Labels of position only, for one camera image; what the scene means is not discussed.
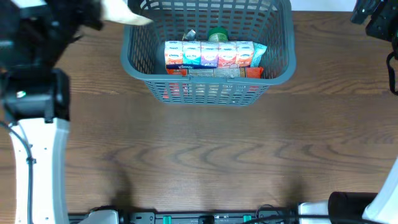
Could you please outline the snack bag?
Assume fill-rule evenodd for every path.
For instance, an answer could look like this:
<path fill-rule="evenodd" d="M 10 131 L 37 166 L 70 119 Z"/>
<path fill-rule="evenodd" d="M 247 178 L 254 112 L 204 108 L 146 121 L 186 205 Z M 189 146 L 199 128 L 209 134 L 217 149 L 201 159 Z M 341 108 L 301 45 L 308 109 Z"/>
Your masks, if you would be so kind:
<path fill-rule="evenodd" d="M 132 26 L 146 26 L 153 20 L 133 13 L 123 0 L 101 0 L 102 20 L 127 24 Z"/>

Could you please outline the teal wipes packet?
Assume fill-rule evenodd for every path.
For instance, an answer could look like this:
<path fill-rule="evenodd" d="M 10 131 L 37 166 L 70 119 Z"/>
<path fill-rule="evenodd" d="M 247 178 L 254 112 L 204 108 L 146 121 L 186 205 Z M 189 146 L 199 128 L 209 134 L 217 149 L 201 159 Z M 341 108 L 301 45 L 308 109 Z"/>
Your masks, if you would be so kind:
<path fill-rule="evenodd" d="M 262 56 L 265 54 L 267 50 L 267 46 L 258 44 L 258 43 L 253 43 L 254 46 L 254 54 L 251 62 L 251 67 L 258 67 Z"/>

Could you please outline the red spaghetti packet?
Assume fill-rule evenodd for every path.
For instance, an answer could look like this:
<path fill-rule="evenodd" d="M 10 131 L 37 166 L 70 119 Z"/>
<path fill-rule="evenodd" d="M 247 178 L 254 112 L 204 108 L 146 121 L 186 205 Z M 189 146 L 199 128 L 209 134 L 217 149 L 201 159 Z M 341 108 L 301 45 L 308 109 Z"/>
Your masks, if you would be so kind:
<path fill-rule="evenodd" d="M 169 75 L 215 78 L 261 78 L 262 67 L 204 68 L 204 69 L 166 69 Z"/>

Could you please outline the tissue pack multipack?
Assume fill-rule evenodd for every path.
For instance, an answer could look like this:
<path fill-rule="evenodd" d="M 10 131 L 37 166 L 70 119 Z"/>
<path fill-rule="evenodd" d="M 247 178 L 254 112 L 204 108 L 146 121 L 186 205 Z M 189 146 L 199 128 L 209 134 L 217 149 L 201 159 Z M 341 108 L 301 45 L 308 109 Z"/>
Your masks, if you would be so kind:
<path fill-rule="evenodd" d="M 251 41 L 166 41 L 164 60 L 167 69 L 249 67 L 254 57 Z"/>

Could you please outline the green lid jar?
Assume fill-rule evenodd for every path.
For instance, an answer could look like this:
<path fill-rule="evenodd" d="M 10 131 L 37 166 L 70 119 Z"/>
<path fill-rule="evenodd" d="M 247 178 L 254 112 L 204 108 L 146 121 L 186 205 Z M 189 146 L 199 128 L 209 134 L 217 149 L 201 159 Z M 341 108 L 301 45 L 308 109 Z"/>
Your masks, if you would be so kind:
<path fill-rule="evenodd" d="M 222 27 L 215 27 L 208 32 L 209 42 L 227 42 L 228 31 Z"/>

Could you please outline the gold coffee bag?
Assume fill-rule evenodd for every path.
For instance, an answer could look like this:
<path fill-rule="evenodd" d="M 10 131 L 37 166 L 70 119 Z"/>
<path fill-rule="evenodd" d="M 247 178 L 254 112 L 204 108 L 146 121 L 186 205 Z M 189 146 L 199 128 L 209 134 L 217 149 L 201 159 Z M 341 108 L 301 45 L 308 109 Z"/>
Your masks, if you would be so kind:
<path fill-rule="evenodd" d="M 183 41 L 196 41 L 197 40 L 196 35 L 197 35 L 197 33 L 193 29 L 191 29 L 189 32 L 187 32 L 183 35 L 182 40 Z"/>

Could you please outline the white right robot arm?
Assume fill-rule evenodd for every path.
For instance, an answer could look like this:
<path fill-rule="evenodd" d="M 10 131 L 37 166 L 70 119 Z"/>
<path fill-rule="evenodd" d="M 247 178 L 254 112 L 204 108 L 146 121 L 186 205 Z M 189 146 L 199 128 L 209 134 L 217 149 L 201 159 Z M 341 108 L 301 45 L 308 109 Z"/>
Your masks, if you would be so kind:
<path fill-rule="evenodd" d="M 397 60 L 397 0 L 358 1 L 351 22 L 362 24 L 370 17 L 366 35 L 386 40 L 392 52 L 386 58 L 389 90 L 397 95 L 397 74 L 391 60 Z M 333 192 L 327 201 L 305 202 L 298 206 L 299 224 L 393 223 L 397 224 L 397 162 L 379 193 Z"/>

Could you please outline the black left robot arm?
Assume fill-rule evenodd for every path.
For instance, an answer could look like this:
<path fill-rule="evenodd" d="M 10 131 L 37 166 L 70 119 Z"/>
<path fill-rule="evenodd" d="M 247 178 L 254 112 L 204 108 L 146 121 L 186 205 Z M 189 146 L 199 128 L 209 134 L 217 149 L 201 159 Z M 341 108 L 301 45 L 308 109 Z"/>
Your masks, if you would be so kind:
<path fill-rule="evenodd" d="M 103 27 L 103 1 L 1 2 L 1 126 L 16 165 L 16 223 L 122 223 L 97 208 L 71 217 L 65 200 L 70 79 L 56 63 L 86 26 Z"/>

